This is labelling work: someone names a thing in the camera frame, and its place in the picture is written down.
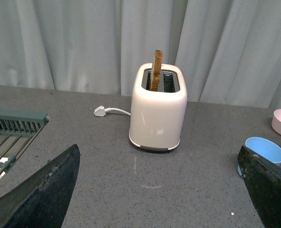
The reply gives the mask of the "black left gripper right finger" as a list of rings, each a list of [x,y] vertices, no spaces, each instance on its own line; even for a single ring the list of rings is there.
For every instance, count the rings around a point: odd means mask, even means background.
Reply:
[[[281,228],[281,167],[246,146],[238,165],[252,203],[266,228]]]

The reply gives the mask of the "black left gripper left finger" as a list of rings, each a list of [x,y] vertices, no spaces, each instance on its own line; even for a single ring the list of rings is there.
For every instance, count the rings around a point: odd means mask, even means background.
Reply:
[[[0,228],[59,228],[80,164],[76,144],[0,198]]]

